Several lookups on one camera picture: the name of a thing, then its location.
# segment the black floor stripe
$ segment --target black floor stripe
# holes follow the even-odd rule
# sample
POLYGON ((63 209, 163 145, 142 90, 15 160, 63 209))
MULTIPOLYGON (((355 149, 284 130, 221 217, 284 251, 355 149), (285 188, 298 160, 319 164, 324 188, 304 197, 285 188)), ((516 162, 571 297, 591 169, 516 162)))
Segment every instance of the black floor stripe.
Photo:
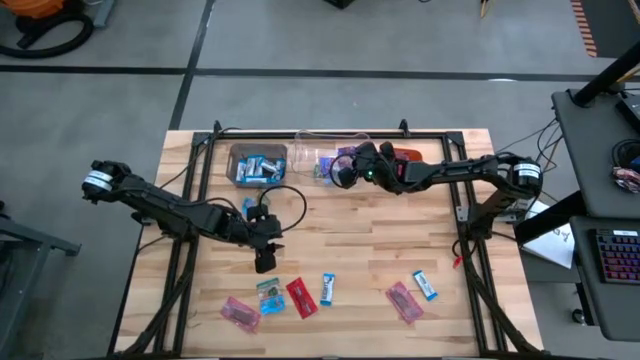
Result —
MULTIPOLYGON (((350 79, 406 79, 406 80, 475 80, 508 79, 515 81, 588 82, 593 75, 465 73, 429 71, 367 71, 367 70, 289 70, 289 69, 196 69, 196 76, 229 77, 292 77, 292 78, 350 78, 350 79)), ((640 81, 634 77, 631 81, 640 81)))
POLYGON ((200 59, 204 39, 207 36, 207 28, 209 27, 209 19, 211 19, 211 12, 213 11, 213 3, 215 3, 215 0, 207 0, 206 5, 204 6, 202 18, 200 19, 200 26, 198 27, 198 33, 196 34, 196 39, 193 42, 191 56, 189 56, 187 72, 182 79, 178 99, 176 100, 176 105, 173 108, 171 122, 169 122, 169 130, 178 130, 180 128, 182 114, 184 114, 184 108, 187 105, 187 98, 189 97, 189 91, 191 90, 191 83, 193 82, 195 69, 196 66, 198 66, 198 60, 200 59))
POLYGON ((47 74, 122 74, 122 75, 183 75, 186 68, 112 67, 112 66, 46 66, 0 65, 0 72, 47 74))

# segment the red wrapper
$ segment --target red wrapper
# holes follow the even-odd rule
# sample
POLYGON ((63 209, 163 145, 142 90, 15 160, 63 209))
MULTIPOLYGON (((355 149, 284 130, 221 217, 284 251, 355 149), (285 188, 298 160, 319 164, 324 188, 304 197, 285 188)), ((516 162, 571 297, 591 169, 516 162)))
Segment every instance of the red wrapper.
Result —
POLYGON ((222 314, 225 319, 233 322, 242 330, 249 333, 255 333, 256 327, 260 322, 260 314, 257 311, 241 303, 234 297, 227 299, 226 304, 224 304, 222 310, 220 310, 220 314, 222 314))
POLYGON ((307 291, 307 287, 304 286, 302 278, 297 278, 287 285, 287 291, 293 299, 293 303, 296 304, 296 309, 300 313, 300 317, 303 319, 308 318, 318 311, 316 303, 313 301, 311 295, 307 291))
POLYGON ((411 325, 424 314, 424 310, 418 305, 416 299, 413 298, 403 283, 397 282, 387 290, 386 294, 408 325, 411 325))

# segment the orange striped tape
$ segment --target orange striped tape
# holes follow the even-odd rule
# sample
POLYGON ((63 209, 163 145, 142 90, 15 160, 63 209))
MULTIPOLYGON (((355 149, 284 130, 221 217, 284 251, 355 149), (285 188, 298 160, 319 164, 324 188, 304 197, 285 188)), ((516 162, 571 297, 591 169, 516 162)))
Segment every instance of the orange striped tape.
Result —
MULTIPOLYGON (((635 5, 634 0, 629 0, 629 3, 633 3, 635 5)), ((591 35, 591 28, 589 28, 587 17, 584 14, 584 9, 582 8, 582 2, 580 2, 580 0, 571 0, 571 7, 573 8, 573 13, 576 16, 576 21, 578 22, 578 28, 580 29, 580 35, 582 36, 584 47, 585 49, 587 49, 587 54, 591 57, 597 57, 598 49, 596 48, 596 43, 593 41, 593 35, 591 35)), ((636 19, 640 19, 640 9, 638 9, 636 19)))

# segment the white paper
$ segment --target white paper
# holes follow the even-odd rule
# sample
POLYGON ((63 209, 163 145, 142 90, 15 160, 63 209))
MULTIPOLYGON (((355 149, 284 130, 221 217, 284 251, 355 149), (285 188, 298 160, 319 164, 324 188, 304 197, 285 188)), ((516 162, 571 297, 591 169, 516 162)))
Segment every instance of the white paper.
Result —
MULTIPOLYGON (((549 206, 541 203, 540 201, 536 201, 536 203, 531 207, 531 210, 529 210, 529 213, 526 215, 526 218, 530 219, 547 208, 549 208, 549 206)), ((535 240, 529 241, 523 245, 522 248, 545 260, 566 267, 567 269, 571 269, 574 246, 575 240, 571 233, 571 226, 569 226, 569 224, 565 224, 535 240)))

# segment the orange vacuum hose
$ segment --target orange vacuum hose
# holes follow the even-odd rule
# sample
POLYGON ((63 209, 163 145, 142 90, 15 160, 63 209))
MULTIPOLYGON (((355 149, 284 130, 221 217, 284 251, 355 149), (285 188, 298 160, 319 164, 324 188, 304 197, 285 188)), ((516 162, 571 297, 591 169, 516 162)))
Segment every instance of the orange vacuum hose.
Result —
POLYGON ((57 13, 64 7, 64 0, 0 0, 18 16, 40 19, 57 13))

